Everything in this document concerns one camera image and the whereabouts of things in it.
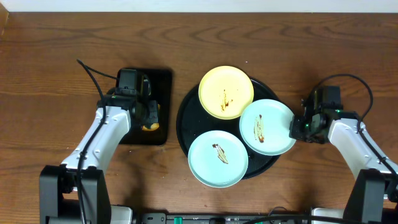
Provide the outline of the yellow sponge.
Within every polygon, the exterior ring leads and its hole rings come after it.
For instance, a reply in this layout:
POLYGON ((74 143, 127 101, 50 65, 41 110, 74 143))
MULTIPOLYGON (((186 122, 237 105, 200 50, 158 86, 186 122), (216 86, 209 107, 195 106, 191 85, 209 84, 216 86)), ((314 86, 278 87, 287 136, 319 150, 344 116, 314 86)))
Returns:
POLYGON ((155 131, 159 128, 159 110, 160 105, 157 103, 149 106, 149 114, 144 119, 141 128, 143 131, 155 131))

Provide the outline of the light green plate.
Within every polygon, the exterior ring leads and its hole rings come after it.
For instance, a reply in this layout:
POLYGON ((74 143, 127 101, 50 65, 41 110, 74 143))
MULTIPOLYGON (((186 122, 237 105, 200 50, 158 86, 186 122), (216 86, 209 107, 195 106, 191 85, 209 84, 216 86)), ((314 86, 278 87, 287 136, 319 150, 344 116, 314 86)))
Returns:
POLYGON ((289 136, 293 116, 291 109, 279 101, 257 100, 245 108, 239 119, 241 137, 259 154, 281 155, 296 142, 289 136))
POLYGON ((201 183, 226 188, 238 183, 248 169, 244 144, 226 131, 208 131, 197 137, 188 150, 188 165, 201 183))

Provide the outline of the yellow plate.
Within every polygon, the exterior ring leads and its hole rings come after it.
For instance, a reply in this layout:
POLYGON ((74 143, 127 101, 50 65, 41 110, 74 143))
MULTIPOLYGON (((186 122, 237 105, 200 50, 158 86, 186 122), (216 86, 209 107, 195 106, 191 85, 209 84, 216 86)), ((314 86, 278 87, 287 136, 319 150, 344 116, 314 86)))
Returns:
POLYGON ((235 119, 253 102, 251 79, 240 69, 219 66, 208 71, 200 81, 198 97, 205 111, 218 119, 235 119))

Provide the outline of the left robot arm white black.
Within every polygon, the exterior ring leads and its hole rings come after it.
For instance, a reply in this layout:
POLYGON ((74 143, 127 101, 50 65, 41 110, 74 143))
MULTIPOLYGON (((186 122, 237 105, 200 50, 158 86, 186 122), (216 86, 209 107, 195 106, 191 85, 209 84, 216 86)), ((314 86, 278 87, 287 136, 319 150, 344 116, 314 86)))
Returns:
POLYGON ((41 223, 133 223, 131 208, 111 205, 105 173, 131 128, 159 120, 155 100, 106 95, 75 150, 59 166, 46 165, 39 177, 41 223))

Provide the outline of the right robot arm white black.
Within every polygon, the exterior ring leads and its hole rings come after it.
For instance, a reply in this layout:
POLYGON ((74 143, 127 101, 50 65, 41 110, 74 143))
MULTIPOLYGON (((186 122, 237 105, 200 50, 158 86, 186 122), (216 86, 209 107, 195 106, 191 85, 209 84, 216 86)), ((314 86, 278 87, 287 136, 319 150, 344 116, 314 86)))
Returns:
POLYGON ((343 156, 356 179, 344 209, 314 208, 310 223, 395 223, 397 212, 383 208, 384 200, 397 201, 397 164, 373 141, 354 113, 329 110, 312 117, 295 115, 289 136, 318 144, 330 143, 343 156))

